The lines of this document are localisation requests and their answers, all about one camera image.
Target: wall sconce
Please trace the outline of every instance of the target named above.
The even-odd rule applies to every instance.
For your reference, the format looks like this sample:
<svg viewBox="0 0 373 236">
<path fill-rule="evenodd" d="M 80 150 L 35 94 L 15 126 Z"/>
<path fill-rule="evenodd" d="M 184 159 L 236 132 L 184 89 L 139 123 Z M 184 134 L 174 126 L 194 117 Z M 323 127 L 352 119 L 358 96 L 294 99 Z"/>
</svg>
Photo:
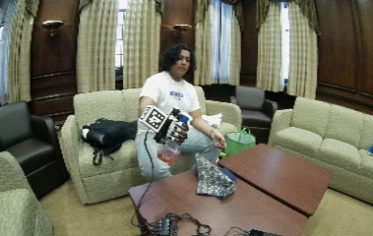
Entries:
<svg viewBox="0 0 373 236">
<path fill-rule="evenodd" d="M 64 26 L 63 21 L 44 21 L 42 26 L 51 30 L 51 36 L 56 35 L 56 29 Z"/>
<path fill-rule="evenodd" d="M 174 36 L 180 36 L 182 32 L 191 30 L 191 25 L 178 24 L 178 25 L 174 25 L 172 28 L 175 30 Z"/>
</svg>

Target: woman's hand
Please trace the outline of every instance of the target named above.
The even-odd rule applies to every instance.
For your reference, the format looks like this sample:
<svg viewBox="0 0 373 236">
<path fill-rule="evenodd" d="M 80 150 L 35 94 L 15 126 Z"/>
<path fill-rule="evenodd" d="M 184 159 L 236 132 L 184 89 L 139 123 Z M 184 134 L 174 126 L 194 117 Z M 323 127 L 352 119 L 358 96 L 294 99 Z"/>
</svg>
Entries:
<svg viewBox="0 0 373 236">
<path fill-rule="evenodd" d="M 210 138 L 218 148 L 224 149 L 227 147 L 224 136 L 218 132 L 218 130 L 211 129 Z"/>
</svg>

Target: wooden coffee table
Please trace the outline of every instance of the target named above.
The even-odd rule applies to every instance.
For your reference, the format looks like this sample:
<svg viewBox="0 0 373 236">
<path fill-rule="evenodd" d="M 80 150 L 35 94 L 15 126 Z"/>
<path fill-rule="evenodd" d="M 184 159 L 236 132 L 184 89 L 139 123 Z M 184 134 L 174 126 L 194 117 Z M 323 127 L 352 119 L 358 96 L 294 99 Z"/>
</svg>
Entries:
<svg viewBox="0 0 373 236">
<path fill-rule="evenodd" d="M 304 215 L 315 213 L 331 170 L 264 144 L 222 159 L 219 165 Z"/>
<path fill-rule="evenodd" d="M 211 235 L 226 235 L 231 227 L 258 229 L 279 235 L 300 235 L 308 218 L 263 193 L 247 182 L 236 180 L 236 192 L 224 200 L 198 195 L 198 177 L 192 171 L 155 181 L 139 208 L 148 223 L 156 222 L 168 213 L 188 213 L 200 223 L 212 228 Z M 148 184 L 130 189 L 135 205 Z M 179 235 L 196 234 L 196 225 L 179 222 Z"/>
</svg>

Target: green bag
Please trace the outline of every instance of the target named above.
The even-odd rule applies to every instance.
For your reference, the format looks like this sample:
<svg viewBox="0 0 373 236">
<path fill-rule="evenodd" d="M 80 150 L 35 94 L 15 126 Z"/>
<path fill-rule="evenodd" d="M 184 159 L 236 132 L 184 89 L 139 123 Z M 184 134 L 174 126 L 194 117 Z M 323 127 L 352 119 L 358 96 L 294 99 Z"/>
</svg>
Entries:
<svg viewBox="0 0 373 236">
<path fill-rule="evenodd" d="M 247 150 L 256 145 L 256 137 L 251 134 L 250 128 L 243 128 L 242 131 L 235 131 L 226 136 L 226 157 Z"/>
</svg>

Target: woman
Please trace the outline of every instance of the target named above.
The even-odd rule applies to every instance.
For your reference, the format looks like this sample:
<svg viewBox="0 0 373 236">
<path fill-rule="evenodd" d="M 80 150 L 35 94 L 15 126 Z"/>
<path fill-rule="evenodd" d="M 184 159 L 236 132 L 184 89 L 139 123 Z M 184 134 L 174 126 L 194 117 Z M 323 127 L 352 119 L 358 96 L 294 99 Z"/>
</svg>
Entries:
<svg viewBox="0 0 373 236">
<path fill-rule="evenodd" d="M 220 149 L 226 147 L 226 139 L 202 118 L 196 90 L 183 79 L 184 75 L 190 75 L 195 70 L 195 55 L 187 45 L 178 44 L 167 51 L 162 67 L 164 72 L 150 77 L 144 84 L 139 98 L 139 114 L 143 114 L 148 105 L 155 105 L 167 114 L 172 112 L 174 107 L 180 109 L 183 114 L 187 113 L 191 117 L 191 127 L 187 139 L 182 143 L 182 152 L 199 152 L 202 157 L 215 163 Z M 154 139 L 155 135 L 139 122 L 135 140 L 138 161 L 148 181 L 172 176 L 171 166 L 158 158 L 159 144 Z"/>
</svg>

